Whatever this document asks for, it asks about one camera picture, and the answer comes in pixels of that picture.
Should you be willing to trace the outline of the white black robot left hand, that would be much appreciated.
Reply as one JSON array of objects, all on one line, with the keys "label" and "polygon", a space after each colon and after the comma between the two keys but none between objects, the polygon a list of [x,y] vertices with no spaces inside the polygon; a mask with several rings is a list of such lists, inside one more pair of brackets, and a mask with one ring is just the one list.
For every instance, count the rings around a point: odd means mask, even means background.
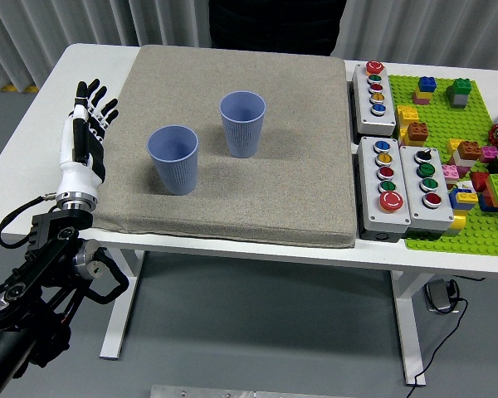
[{"label": "white black robot left hand", "polygon": [[98,107],[107,88],[98,79],[78,83],[74,107],[65,119],[61,136],[61,185],[57,194],[81,192],[95,197],[105,180],[103,142],[110,124],[118,117],[117,99]]}]

